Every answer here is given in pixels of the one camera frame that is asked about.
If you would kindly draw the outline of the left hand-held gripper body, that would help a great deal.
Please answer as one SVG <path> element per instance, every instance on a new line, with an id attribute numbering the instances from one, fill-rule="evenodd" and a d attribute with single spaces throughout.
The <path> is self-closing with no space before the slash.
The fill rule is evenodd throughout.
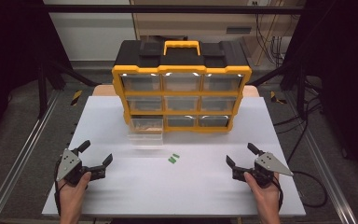
<path id="1" fill-rule="evenodd" d="M 57 181 L 64 179 L 70 185 L 76 186 L 83 174 L 87 172 L 91 172 L 91 181 L 105 178 L 106 161 L 103 161 L 103 164 L 99 166 L 84 166 L 82 160 L 78 157 L 84 151 L 85 148 L 80 147 L 73 150 L 66 149 L 63 152 L 56 175 Z"/>

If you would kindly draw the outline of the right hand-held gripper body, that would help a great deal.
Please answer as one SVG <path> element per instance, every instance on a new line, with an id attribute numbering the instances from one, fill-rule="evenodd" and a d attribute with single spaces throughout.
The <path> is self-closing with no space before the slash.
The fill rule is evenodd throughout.
<path id="1" fill-rule="evenodd" d="M 249 173 L 260 188 L 267 188 L 273 181 L 274 174 L 293 176 L 293 172 L 281 163 L 272 153 L 262 152 L 255 159 L 254 168 L 242 168 L 231 162 L 232 178 L 245 182 L 244 174 Z"/>

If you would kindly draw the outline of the clear plastic drawer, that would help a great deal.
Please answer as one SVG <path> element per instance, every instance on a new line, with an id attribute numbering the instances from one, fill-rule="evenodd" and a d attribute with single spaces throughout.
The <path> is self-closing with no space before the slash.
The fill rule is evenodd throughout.
<path id="1" fill-rule="evenodd" d="M 162 118 L 132 118 L 128 138 L 136 146 L 150 147 L 163 144 Z"/>

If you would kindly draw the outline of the yellow black organizer cabinet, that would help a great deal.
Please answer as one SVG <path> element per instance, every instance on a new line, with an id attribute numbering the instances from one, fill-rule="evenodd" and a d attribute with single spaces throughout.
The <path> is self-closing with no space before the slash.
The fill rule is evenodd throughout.
<path id="1" fill-rule="evenodd" d="M 129 74 L 165 74 L 165 73 L 212 73 L 241 74 L 244 76 L 241 91 L 252 75 L 241 43 L 220 41 L 202 43 L 200 41 L 170 40 L 163 43 L 126 40 L 121 44 L 116 61 L 112 68 L 113 85 L 117 93 L 119 76 Z"/>

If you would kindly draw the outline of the person's left hand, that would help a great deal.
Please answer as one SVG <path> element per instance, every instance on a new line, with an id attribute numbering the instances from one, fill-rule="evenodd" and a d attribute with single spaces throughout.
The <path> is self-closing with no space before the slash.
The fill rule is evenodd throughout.
<path id="1" fill-rule="evenodd" d="M 69 185 L 64 179 L 59 181 L 60 206 L 62 211 L 75 211 L 82 208 L 90 178 L 91 172 L 86 172 L 74 187 Z"/>

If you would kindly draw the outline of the person's right hand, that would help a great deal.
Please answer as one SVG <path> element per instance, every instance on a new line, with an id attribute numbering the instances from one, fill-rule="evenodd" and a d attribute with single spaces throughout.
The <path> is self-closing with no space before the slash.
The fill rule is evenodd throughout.
<path id="1" fill-rule="evenodd" d="M 251 192 L 254 194 L 257 211 L 266 212 L 268 215 L 279 212 L 279 190 L 276 186 L 271 185 L 262 189 L 256 183 L 254 177 L 245 172 L 244 178 Z"/>

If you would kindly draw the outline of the yellow black hazard tape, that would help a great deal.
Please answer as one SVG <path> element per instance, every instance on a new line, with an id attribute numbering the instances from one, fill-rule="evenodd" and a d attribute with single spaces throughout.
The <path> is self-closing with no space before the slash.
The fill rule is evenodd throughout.
<path id="1" fill-rule="evenodd" d="M 72 99 L 70 105 L 76 105 L 77 102 L 78 102 L 78 100 L 79 100 L 79 98 L 80 98 L 80 96 L 81 96 L 81 94 L 82 94 L 82 91 L 81 91 L 81 90 L 76 91 L 75 94 L 74 94 L 74 96 L 73 96 L 73 99 Z"/>
<path id="2" fill-rule="evenodd" d="M 286 100 L 277 98 L 275 91 L 270 92 L 270 101 L 272 103 L 278 103 L 278 104 L 281 104 L 281 105 L 287 104 Z"/>

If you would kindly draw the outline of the black metal stand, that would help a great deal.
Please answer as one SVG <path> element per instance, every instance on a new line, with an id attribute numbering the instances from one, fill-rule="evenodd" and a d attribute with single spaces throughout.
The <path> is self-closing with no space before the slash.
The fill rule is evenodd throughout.
<path id="1" fill-rule="evenodd" d="M 280 84 L 283 91 L 290 91 L 294 86 L 296 86 L 296 112 L 302 119 L 305 119 L 306 112 L 304 109 L 304 97 L 306 74 L 302 63 L 295 61 L 284 63 L 279 68 L 276 68 L 266 75 L 250 82 L 250 85 L 258 87 L 277 75 L 283 75 L 283 79 Z"/>
<path id="2" fill-rule="evenodd" d="M 48 110 L 48 96 L 47 96 L 47 83 L 46 79 L 50 81 L 50 84 L 55 90 L 62 90 L 65 87 L 65 81 L 62 78 L 62 74 L 69 75 L 70 77 L 80 81 L 81 83 L 90 86 L 98 86 L 97 82 L 94 82 L 82 75 L 78 74 L 74 69 L 65 67 L 54 61 L 44 61 L 39 64 L 37 70 L 38 92 L 39 92 L 39 114 L 41 119 Z"/>

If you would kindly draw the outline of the set of closed clear drawers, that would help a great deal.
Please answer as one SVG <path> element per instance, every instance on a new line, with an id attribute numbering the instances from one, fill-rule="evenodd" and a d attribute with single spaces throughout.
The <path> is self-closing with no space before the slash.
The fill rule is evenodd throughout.
<path id="1" fill-rule="evenodd" d="M 241 103 L 241 74 L 119 76 L 124 120 L 134 131 L 226 132 Z"/>

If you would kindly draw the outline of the black curtain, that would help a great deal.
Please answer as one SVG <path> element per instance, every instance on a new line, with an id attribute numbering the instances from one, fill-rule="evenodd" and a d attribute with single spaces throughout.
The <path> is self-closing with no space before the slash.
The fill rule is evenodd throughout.
<path id="1" fill-rule="evenodd" d="M 8 95 L 37 79 L 43 59 L 71 66 L 56 28 L 43 9 L 44 0 L 0 0 L 0 121 Z"/>
<path id="2" fill-rule="evenodd" d="M 322 98 L 358 161 L 358 0 L 305 0 L 285 60 L 323 83 Z"/>

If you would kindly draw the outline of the metal floor rail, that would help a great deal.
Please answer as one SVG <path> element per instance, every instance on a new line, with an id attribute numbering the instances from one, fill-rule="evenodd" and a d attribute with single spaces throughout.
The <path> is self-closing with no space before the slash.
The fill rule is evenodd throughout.
<path id="1" fill-rule="evenodd" d="M 304 132 L 304 138 L 306 145 L 309 149 L 312 160 L 315 164 L 318 173 L 324 182 L 327 190 L 327 194 L 334 205 L 337 215 L 340 218 L 342 224 L 358 224 L 358 221 L 348 204 L 344 193 L 341 190 L 336 178 L 334 177 L 330 167 L 328 166 L 324 156 L 318 147 L 315 138 L 311 131 L 305 127 L 304 124 L 300 125 Z"/>
<path id="2" fill-rule="evenodd" d="M 22 170 L 25 167 L 27 161 L 29 160 L 34 148 L 45 129 L 46 124 L 51 116 L 52 111 L 54 110 L 59 96 L 61 95 L 60 91 L 52 91 L 51 96 L 48 99 L 48 107 L 44 115 L 37 120 L 31 133 L 28 135 L 27 140 L 25 141 L 19 155 L 17 156 L 14 164 L 9 170 L 3 184 L 0 187 L 0 214 L 5 207 L 7 200 L 13 191 L 18 179 L 21 176 Z"/>

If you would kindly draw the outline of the black horizontal frame bar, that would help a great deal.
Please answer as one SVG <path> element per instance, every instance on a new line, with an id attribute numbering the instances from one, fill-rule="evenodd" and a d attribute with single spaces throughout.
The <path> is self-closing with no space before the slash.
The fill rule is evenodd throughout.
<path id="1" fill-rule="evenodd" d="M 231 6 L 168 6 L 168 5 L 43 5 L 57 13 L 199 13 L 199 14 L 279 14 L 297 15 L 303 7 L 231 7 Z"/>

